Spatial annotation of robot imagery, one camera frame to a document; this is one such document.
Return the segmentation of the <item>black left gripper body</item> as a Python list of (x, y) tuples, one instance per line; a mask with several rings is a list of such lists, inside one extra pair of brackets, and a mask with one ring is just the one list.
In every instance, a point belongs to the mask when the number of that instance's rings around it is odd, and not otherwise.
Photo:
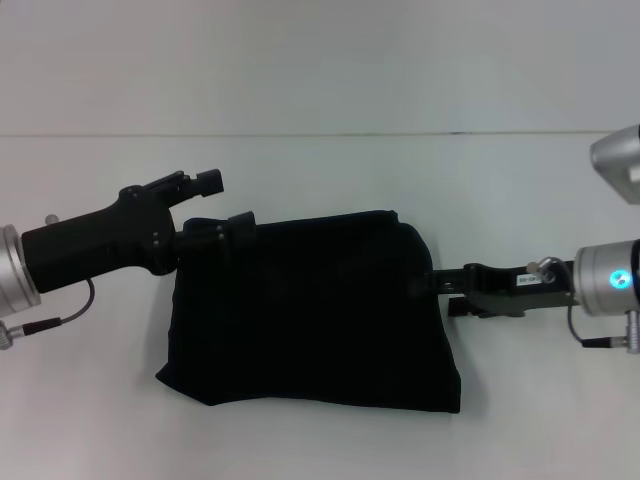
[(22, 234), (26, 266), (40, 293), (118, 269), (161, 276), (176, 267), (169, 208), (155, 194), (128, 187), (110, 206)]

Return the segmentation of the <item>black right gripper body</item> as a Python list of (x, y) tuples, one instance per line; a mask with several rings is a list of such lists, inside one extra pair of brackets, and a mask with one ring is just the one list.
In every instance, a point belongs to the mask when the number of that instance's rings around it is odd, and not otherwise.
[(550, 267), (555, 275), (551, 283), (526, 279), (525, 267), (493, 268), (482, 264), (467, 264), (468, 291), (471, 304), (494, 312), (495, 317), (523, 317), (529, 310), (566, 307), (569, 304), (570, 282), (566, 270), (558, 263)]

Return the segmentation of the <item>black shirt with FREE print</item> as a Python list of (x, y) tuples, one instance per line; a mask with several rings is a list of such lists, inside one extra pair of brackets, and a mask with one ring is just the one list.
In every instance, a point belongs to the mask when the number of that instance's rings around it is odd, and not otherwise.
[(408, 293), (413, 277), (432, 271), (431, 253), (395, 212), (256, 227), (255, 246), (228, 261), (180, 259), (172, 351), (448, 346), (437, 296)]

